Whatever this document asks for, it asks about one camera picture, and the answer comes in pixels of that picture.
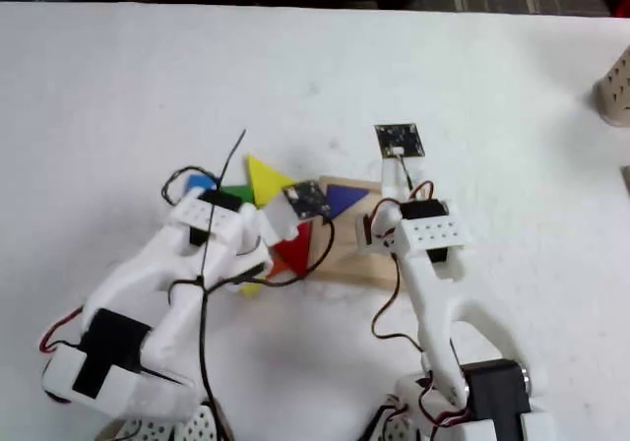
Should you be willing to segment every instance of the white table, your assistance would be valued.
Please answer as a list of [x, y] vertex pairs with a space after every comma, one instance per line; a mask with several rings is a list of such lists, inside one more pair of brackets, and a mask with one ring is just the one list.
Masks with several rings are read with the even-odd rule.
[[[41, 393], [35, 343], [156, 231], [174, 168], [219, 168], [247, 127], [240, 152], [295, 178], [378, 179], [372, 125], [407, 121], [546, 360], [561, 439], [627, 437], [630, 130], [588, 94], [630, 23], [5, 4], [0, 32], [0, 438], [85, 440], [106, 423]], [[236, 160], [227, 182], [244, 180]], [[237, 439], [354, 439], [417, 367], [369, 334], [385, 297], [321, 283], [213, 297], [210, 372]], [[385, 329], [414, 331], [397, 305]], [[458, 338], [464, 358], [484, 351]]]

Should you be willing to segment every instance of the yellow tangram piece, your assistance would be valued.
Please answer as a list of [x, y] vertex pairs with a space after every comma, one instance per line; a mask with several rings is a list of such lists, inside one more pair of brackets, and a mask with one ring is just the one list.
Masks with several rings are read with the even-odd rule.
[[260, 284], [259, 283], [243, 283], [240, 286], [239, 291], [241, 292], [241, 294], [245, 295], [248, 298], [252, 298], [254, 296], [256, 296], [258, 294], [258, 292], [260, 291]]
[[284, 187], [293, 183], [289, 176], [273, 170], [253, 156], [247, 156], [247, 168], [254, 189], [254, 202], [259, 208], [267, 205]]

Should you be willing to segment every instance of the wooden board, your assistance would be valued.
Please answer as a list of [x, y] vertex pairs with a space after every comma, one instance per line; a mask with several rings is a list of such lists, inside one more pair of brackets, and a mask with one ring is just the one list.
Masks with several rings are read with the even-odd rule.
[[[313, 273], [316, 279], [365, 286], [394, 288], [396, 266], [392, 259], [378, 254], [359, 254], [356, 250], [354, 220], [360, 213], [369, 213], [381, 198], [380, 184], [363, 180], [322, 176], [319, 181], [324, 193], [329, 184], [369, 190], [364, 198], [334, 219], [335, 243], [322, 265]], [[313, 263], [328, 244], [329, 229], [322, 220], [313, 222], [309, 248], [309, 264]]]

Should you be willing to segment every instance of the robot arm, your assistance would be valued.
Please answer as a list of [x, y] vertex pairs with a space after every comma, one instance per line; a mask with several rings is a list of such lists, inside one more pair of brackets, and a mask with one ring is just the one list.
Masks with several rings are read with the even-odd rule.
[[[398, 408], [405, 408], [418, 435], [431, 439], [554, 439], [548, 413], [530, 404], [545, 389], [544, 370], [508, 310], [482, 284], [457, 207], [433, 199], [432, 192], [424, 200], [410, 193], [410, 176], [421, 176], [424, 155], [415, 126], [376, 131], [386, 201], [357, 217], [357, 242], [363, 252], [397, 260], [423, 348], [422, 372], [397, 384]], [[503, 358], [461, 366], [451, 343], [456, 321], [478, 329]], [[383, 419], [381, 427], [386, 424]], [[376, 430], [365, 439], [378, 436]]]
[[269, 247], [325, 213], [303, 213], [304, 200], [318, 194], [312, 181], [295, 184], [257, 210], [221, 191], [190, 190], [145, 248], [89, 296], [81, 342], [56, 349], [44, 390], [112, 417], [190, 417], [205, 397], [196, 355], [203, 290], [172, 283], [194, 282], [204, 258], [206, 287], [245, 272], [265, 276]]

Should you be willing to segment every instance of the circuit board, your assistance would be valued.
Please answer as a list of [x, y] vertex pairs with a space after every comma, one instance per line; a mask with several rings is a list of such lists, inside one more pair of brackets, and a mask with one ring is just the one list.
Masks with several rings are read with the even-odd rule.
[[383, 158], [424, 157], [424, 148], [415, 124], [377, 124], [374, 129]]
[[329, 217], [331, 207], [315, 180], [294, 183], [283, 189], [286, 199], [301, 220]]

